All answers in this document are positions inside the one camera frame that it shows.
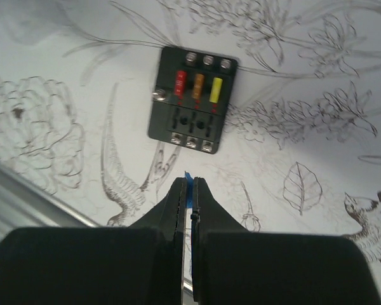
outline yellow fuse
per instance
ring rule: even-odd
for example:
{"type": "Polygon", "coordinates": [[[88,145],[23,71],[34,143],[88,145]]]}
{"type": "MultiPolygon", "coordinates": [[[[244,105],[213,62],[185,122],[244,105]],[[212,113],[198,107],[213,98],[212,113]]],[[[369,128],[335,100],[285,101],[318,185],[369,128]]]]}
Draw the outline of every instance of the yellow fuse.
{"type": "Polygon", "coordinates": [[[204,75],[196,74],[195,75],[195,85],[193,87],[192,98],[199,100],[202,95],[204,75]]]}
{"type": "Polygon", "coordinates": [[[211,87],[210,102],[217,104],[222,89],[223,79],[213,78],[213,86],[211,87]]]}

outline fuse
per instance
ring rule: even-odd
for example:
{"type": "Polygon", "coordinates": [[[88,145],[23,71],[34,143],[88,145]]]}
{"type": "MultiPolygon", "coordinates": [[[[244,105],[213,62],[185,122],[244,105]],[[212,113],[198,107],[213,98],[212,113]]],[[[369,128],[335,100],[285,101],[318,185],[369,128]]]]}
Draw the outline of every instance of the fuse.
{"type": "Polygon", "coordinates": [[[192,98],[196,100],[199,100],[201,98],[202,89],[203,89],[203,81],[204,81],[203,74],[195,75],[195,85],[193,87],[192,98]]]}
{"type": "Polygon", "coordinates": [[[213,86],[211,87],[210,99],[209,101],[217,104],[218,98],[220,96],[220,91],[222,90],[223,79],[213,78],[213,86]]]}
{"type": "Polygon", "coordinates": [[[175,80],[175,89],[174,89],[175,95],[178,95],[179,97],[181,97],[184,94],[185,83],[186,83],[186,72],[178,71],[177,79],[175,80]]]}

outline orange fuse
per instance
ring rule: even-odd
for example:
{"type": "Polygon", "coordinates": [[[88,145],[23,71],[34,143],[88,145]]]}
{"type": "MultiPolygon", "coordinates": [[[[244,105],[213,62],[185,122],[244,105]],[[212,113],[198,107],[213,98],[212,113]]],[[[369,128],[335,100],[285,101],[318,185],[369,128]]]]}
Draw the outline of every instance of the orange fuse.
{"type": "Polygon", "coordinates": [[[204,82],[204,75],[203,74],[196,74],[195,75],[195,85],[193,87],[192,92],[192,98],[199,100],[202,95],[202,89],[203,89],[203,82],[204,82]]]}

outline metal bolt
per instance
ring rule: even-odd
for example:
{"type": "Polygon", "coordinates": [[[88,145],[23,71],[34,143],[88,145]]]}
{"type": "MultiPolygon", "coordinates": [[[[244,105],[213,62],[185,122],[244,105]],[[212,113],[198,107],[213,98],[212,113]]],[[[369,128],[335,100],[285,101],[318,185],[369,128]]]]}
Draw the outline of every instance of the metal bolt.
{"type": "Polygon", "coordinates": [[[189,52],[188,54],[186,54],[186,58],[185,58],[186,59],[186,63],[189,64],[189,65],[192,65],[196,61],[196,58],[197,58],[196,53],[189,52]]]}
{"type": "Polygon", "coordinates": [[[163,101],[166,99],[166,92],[165,90],[162,90],[162,89],[157,89],[153,94],[152,94],[152,98],[154,100],[158,100],[158,101],[163,101]]]}
{"type": "Polygon", "coordinates": [[[213,56],[206,55],[205,57],[203,57],[203,63],[205,65],[213,65],[214,61],[215,61],[215,59],[213,58],[213,56]]]}
{"type": "Polygon", "coordinates": [[[181,143],[181,135],[177,133],[172,133],[171,143],[179,145],[181,143]]]}
{"type": "Polygon", "coordinates": [[[222,62],[220,63],[220,66],[225,70],[230,69],[231,68],[231,61],[228,59],[223,59],[222,62]]]}
{"type": "Polygon", "coordinates": [[[211,151],[213,150],[213,145],[211,142],[208,142],[208,141],[203,141],[203,145],[202,145],[202,151],[206,152],[206,153],[211,153],[211,151]]]}
{"type": "Polygon", "coordinates": [[[196,148],[196,140],[195,140],[195,138],[188,137],[187,142],[186,142],[186,147],[188,147],[188,148],[196,148]]]}

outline red fuse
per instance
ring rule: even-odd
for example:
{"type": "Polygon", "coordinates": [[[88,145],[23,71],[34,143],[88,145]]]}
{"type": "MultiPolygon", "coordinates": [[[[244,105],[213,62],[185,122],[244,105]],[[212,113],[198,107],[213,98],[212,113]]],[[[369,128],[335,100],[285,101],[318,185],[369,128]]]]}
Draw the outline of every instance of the red fuse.
{"type": "Polygon", "coordinates": [[[185,90],[185,84],[186,84],[186,72],[178,71],[177,79],[175,80],[174,94],[178,95],[179,97],[182,97],[185,90]]]}

